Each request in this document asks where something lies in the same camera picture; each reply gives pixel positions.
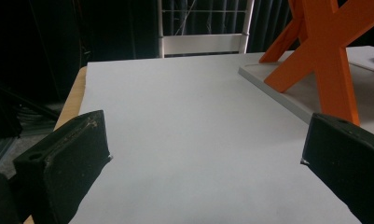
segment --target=white table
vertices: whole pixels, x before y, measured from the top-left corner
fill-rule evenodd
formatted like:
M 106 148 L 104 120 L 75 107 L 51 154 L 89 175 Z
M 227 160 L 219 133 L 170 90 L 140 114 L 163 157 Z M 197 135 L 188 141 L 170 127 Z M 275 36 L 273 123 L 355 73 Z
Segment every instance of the white table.
M 238 74 L 261 54 L 89 63 L 114 156 L 71 223 L 360 223 L 299 164 L 308 124 Z

